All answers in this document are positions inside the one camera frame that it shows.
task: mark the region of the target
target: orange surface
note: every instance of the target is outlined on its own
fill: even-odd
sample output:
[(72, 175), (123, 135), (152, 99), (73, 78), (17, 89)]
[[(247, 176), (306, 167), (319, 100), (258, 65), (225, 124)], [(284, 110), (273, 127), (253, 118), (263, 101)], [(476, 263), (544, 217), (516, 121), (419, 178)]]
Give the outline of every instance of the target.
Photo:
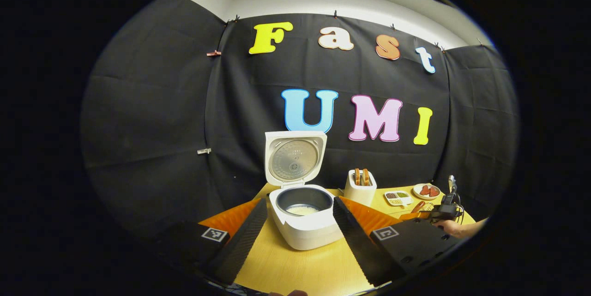
[(343, 201), (349, 212), (353, 214), (355, 220), (357, 220), (368, 237), (372, 230), (392, 226), (393, 224), (402, 222), (402, 220), (398, 218), (389, 216), (388, 214), (384, 214), (378, 210), (374, 210), (371, 207), (361, 205), (356, 201), (347, 199), (346, 197), (338, 197)]
[(201, 226), (227, 231), (230, 234), (230, 239), (232, 239), (259, 201), (260, 198), (230, 208), (227, 211), (201, 221), (199, 224)]

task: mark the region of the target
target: black fabric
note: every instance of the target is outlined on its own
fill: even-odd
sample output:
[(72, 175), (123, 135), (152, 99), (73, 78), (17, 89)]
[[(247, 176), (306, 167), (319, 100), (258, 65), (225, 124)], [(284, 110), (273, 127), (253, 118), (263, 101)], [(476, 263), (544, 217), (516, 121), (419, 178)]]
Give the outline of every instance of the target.
[(191, 0), (155, 0), (98, 59), (82, 105), (84, 160), (106, 207), (151, 236), (222, 211), (211, 183), (204, 109), (224, 22)]
[[(290, 22), (283, 41), (268, 54), (249, 54), (257, 31), (264, 23)], [(355, 45), (352, 50), (323, 48), (320, 29), (342, 27)], [(385, 34), (399, 41), (401, 56), (386, 60), (375, 51), (376, 37)], [(423, 68), (418, 47), (426, 48), (436, 68)], [(439, 48), (402, 31), (375, 23), (319, 14), (277, 14), (230, 22), (220, 41), (205, 110), (205, 133), (213, 182), (224, 195), (226, 209), (250, 200), (266, 183), (265, 132), (285, 131), (285, 101), (281, 92), (308, 90), (304, 121), (320, 119), (318, 90), (334, 90), (334, 118), (327, 132), (325, 158), (310, 184), (343, 188), (348, 170), (367, 168), (380, 188), (431, 181), (442, 155), (449, 117), (449, 83)], [(403, 102), (397, 142), (379, 138), (355, 142), (355, 105), (351, 97), (370, 96), (378, 112), (388, 98)], [(428, 144), (416, 145), (418, 107), (432, 109)]]
[(500, 54), (487, 46), (446, 50), (449, 136), (435, 184), (446, 193), (454, 175), (462, 205), (490, 216), (509, 185), (519, 146), (519, 102)]

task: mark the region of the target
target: blue letter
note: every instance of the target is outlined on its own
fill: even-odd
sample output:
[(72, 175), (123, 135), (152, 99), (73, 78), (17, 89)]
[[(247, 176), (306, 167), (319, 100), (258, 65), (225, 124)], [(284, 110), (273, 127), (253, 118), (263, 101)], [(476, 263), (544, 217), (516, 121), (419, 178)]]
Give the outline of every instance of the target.
[(425, 67), (428, 73), (435, 73), (435, 67), (431, 65), (429, 60), (431, 59), (431, 55), (427, 52), (427, 50), (423, 47), (415, 49), (418, 54), (421, 56), (422, 66)]
[(284, 90), (281, 96), (285, 99), (285, 126), (289, 131), (323, 131), (332, 127), (334, 99), (338, 98), (335, 91), (318, 91), (320, 99), (320, 122), (309, 125), (304, 122), (304, 100), (310, 96), (306, 90)]

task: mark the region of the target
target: yellow letter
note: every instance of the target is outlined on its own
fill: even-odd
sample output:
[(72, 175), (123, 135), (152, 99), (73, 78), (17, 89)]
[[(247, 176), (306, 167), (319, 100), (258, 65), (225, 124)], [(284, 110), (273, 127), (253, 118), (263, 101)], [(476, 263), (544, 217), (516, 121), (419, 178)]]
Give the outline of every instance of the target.
[(429, 108), (420, 107), (418, 109), (419, 121), (418, 132), (414, 138), (415, 145), (426, 145), (429, 142), (427, 132), (429, 131), (429, 119), (433, 115), (433, 111)]
[(320, 33), (322, 36), (318, 38), (318, 43), (324, 48), (339, 48), (341, 50), (353, 48), (348, 31), (342, 28), (325, 27), (320, 30)]
[(294, 26), (289, 22), (284, 23), (265, 23), (255, 26), (257, 36), (255, 37), (255, 45), (249, 49), (249, 54), (263, 54), (265, 52), (274, 52), (275, 46), (271, 45), (271, 39), (275, 43), (283, 41), (283, 29), (290, 31)]

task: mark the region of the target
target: white rice cooker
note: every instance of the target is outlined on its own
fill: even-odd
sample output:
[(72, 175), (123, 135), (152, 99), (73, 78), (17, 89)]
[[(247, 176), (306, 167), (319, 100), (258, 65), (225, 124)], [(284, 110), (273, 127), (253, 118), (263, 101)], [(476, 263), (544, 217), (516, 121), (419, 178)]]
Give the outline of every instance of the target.
[(285, 241), (310, 250), (343, 237), (333, 216), (334, 195), (305, 184), (318, 175), (325, 154), (322, 131), (266, 132), (265, 173), (269, 184), (281, 187), (269, 199), (272, 216)]

